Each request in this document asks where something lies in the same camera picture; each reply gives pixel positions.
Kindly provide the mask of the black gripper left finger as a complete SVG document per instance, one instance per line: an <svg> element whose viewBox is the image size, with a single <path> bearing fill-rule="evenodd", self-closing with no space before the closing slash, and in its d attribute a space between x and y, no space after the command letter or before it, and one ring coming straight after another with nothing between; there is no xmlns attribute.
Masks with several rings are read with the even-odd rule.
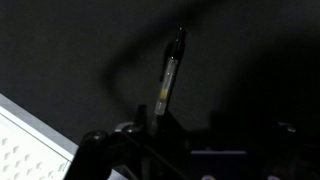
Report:
<svg viewBox="0 0 320 180"><path fill-rule="evenodd" d="M146 104L140 104L137 107L137 111L135 113L134 118L134 125L143 128L147 121L147 105Z"/></svg>

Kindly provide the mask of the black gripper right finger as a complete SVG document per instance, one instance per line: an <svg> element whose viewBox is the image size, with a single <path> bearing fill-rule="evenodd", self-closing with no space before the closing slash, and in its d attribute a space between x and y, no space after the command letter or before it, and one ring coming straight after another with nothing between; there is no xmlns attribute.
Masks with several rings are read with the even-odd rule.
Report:
<svg viewBox="0 0 320 180"><path fill-rule="evenodd" d="M161 139L183 139L186 134L184 128L170 112L166 112L164 115L156 115L151 127L151 134Z"/></svg>

